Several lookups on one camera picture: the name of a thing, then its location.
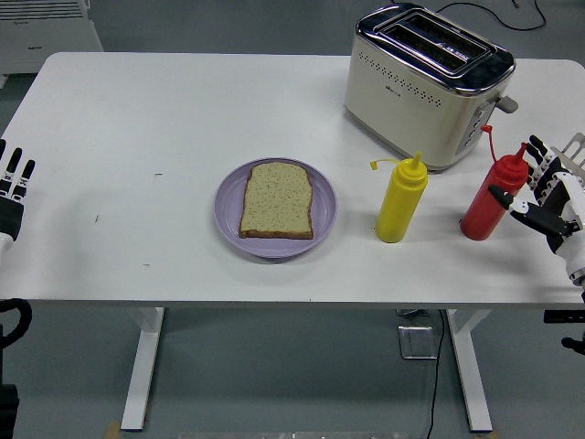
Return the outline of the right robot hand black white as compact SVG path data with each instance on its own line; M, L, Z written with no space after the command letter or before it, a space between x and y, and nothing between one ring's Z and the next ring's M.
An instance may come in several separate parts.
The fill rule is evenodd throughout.
M550 250L566 263L569 279L584 285L584 134L576 133L557 149L536 136L526 150L535 164L526 184L534 201L524 200L498 185L488 187L492 197L510 215L545 235Z

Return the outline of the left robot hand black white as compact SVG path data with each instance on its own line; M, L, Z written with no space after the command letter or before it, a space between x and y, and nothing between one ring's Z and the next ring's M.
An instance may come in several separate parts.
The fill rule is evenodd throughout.
M25 211L24 198L36 167L36 161L29 159L17 175L22 154L20 147L15 148L1 172L1 259L18 238Z

